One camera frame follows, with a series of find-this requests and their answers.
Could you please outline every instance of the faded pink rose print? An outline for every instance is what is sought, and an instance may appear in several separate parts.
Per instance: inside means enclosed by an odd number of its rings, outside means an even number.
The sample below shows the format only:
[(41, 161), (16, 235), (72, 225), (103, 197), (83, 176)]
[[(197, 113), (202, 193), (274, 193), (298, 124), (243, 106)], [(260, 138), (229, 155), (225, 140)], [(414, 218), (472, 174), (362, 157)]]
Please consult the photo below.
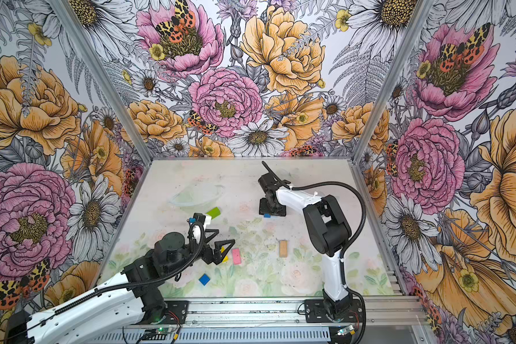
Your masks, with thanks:
[(18, 163), (0, 172), (0, 281), (21, 279), (45, 258), (51, 268), (65, 261), (73, 203), (69, 183), (41, 165)]
[(262, 116), (258, 86), (226, 68), (211, 69), (188, 89), (193, 111), (207, 123), (219, 127), (216, 134), (230, 138), (234, 130), (256, 122)]
[(432, 116), (443, 116), (450, 122), (460, 120), (489, 94), (496, 77), (489, 77), (499, 44), (493, 43), (494, 26), (490, 26), (483, 47), (484, 52), (472, 64), (456, 63), (448, 72), (440, 69), (443, 62), (440, 48), (446, 44), (459, 46), (467, 42), (474, 30), (455, 31), (454, 26), (441, 25), (419, 55), (419, 69), (411, 86), (413, 101)]
[(411, 120), (398, 142), (394, 194), (412, 198), (425, 214), (443, 210), (463, 182), (464, 161), (458, 149), (455, 129), (440, 118)]
[(187, 0), (189, 10), (195, 14), (195, 27), (189, 29), (179, 43), (171, 43), (155, 29), (157, 24), (170, 22), (174, 16), (174, 4), (166, 9), (162, 5), (158, 11), (139, 11), (136, 14), (140, 46), (150, 51), (150, 59), (158, 61), (165, 72), (164, 79), (185, 78), (199, 74), (222, 62), (224, 36), (220, 24), (214, 26), (202, 5), (199, 9)]

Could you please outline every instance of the blue cube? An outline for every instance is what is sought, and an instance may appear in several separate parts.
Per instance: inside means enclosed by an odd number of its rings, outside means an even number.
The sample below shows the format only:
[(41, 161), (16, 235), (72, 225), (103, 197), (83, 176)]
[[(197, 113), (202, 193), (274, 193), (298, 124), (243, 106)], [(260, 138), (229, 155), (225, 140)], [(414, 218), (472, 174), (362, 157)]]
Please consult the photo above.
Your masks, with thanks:
[(202, 285), (206, 285), (209, 281), (210, 281), (210, 277), (208, 277), (206, 275), (206, 273), (203, 273), (203, 275), (201, 276), (201, 278), (199, 279), (200, 283), (202, 283)]

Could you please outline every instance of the pink block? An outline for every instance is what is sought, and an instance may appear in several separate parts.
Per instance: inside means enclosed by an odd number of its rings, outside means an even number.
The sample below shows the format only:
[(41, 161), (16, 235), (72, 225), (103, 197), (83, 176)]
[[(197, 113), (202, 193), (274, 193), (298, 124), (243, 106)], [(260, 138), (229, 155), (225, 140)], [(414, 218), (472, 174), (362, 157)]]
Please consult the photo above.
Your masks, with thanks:
[(231, 255), (233, 256), (234, 265), (241, 264), (241, 253), (239, 252), (238, 248), (234, 248), (233, 250), (231, 250)]

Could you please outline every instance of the floral wall panel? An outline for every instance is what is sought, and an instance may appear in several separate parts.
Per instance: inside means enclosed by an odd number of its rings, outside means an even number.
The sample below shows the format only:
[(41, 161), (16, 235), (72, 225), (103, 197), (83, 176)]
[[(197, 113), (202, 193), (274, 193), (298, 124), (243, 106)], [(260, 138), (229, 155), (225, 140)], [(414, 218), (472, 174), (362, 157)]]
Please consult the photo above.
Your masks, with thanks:
[(70, 3), (154, 156), (349, 156), (416, 0)]
[(0, 1), (0, 340), (92, 286), (144, 171), (122, 131), (48, 4)]
[(516, 343), (516, 1), (432, 17), (364, 178), (440, 343)]

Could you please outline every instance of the metal post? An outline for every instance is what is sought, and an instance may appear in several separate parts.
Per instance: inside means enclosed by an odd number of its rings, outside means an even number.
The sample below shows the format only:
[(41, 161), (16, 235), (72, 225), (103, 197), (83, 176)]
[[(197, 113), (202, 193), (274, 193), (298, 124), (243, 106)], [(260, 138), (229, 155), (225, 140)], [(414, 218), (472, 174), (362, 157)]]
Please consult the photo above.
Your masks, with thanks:
[(403, 41), (401, 42), (399, 49), (394, 54), (392, 65), (390, 65), (390, 69), (388, 70), (388, 74), (384, 79), (384, 83), (380, 87), (380, 91), (376, 97), (374, 103), (375, 106), (372, 109), (371, 116), (369, 117), (367, 124), (365, 124), (363, 133), (359, 138), (358, 146), (355, 149), (353, 155), (354, 163), (359, 162), (365, 151), (365, 148), (367, 145), (369, 145), (372, 133), (375, 130), (380, 117), (382, 116), (382, 112), (386, 106), (386, 102), (388, 101), (388, 97), (396, 85), (399, 73), (403, 69), (404, 64), (407, 62), (411, 48), (417, 41), (417, 38), (420, 36), (420, 31), (422, 30), (426, 19), (428, 18), (428, 14), (432, 9), (433, 3), (434, 0), (419, 0), (415, 6), (413, 17), (411, 17), (409, 20), (409, 25), (405, 30)]
[(82, 24), (80, 24), (79, 19), (76, 17), (75, 11), (71, 8), (68, 0), (49, 1), (49, 4), (59, 18), (69, 39), (74, 43), (79, 57), (82, 58), (84, 63), (88, 66), (89, 71), (93, 74), (93, 77), (99, 83), (105, 97), (113, 107), (113, 111), (119, 117), (128, 135), (130, 135), (134, 147), (141, 156), (144, 165), (146, 167), (151, 165), (152, 157), (149, 153), (149, 149), (145, 145), (138, 130), (136, 130), (134, 122), (128, 115), (128, 110), (124, 106), (113, 82), (105, 71), (97, 52), (94, 50), (92, 41), (89, 39)]

